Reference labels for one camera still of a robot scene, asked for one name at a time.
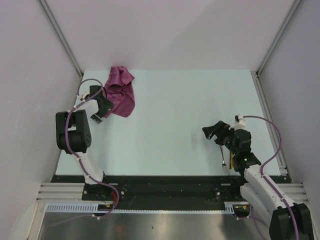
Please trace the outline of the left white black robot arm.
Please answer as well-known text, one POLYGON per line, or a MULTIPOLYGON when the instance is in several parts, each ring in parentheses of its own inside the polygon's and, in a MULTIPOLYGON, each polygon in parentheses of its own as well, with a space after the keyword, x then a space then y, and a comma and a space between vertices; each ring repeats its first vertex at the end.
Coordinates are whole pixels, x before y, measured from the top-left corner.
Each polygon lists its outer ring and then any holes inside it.
POLYGON ((110 196, 111 188, 104 184, 104 171, 90 153, 92 134, 89 120, 100 124, 114 108, 107 99, 103 86, 91 85, 89 90, 79 96, 80 102, 69 111, 55 114, 57 147, 74 158, 86 184, 95 185, 93 194, 100 200, 110 196))

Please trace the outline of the magenta satin napkin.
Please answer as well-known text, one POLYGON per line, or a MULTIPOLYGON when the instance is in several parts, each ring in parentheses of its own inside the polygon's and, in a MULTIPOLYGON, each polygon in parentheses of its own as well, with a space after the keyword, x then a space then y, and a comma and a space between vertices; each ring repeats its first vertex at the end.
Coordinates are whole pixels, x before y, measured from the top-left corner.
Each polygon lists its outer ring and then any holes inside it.
POLYGON ((120 117, 128 117, 135 108, 135 95, 133 80, 135 77, 124 66, 112 66, 109 77, 104 85, 106 97, 114 106, 104 116, 108 118, 111 114, 120 117))

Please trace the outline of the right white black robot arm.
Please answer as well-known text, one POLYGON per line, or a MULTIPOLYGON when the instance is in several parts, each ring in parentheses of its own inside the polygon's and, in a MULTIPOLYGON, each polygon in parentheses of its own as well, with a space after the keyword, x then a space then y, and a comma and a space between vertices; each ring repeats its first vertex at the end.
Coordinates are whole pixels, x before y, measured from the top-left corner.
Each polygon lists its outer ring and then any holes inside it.
POLYGON ((226 147, 232 154, 233 168, 246 181, 230 188, 231 196, 247 200, 268 226, 272 240, 313 240, 314 232, 309 208, 290 198, 273 179, 263 171, 263 165, 251 149, 252 135, 245 130, 244 119, 233 126, 218 121, 203 127, 208 140, 226 147))

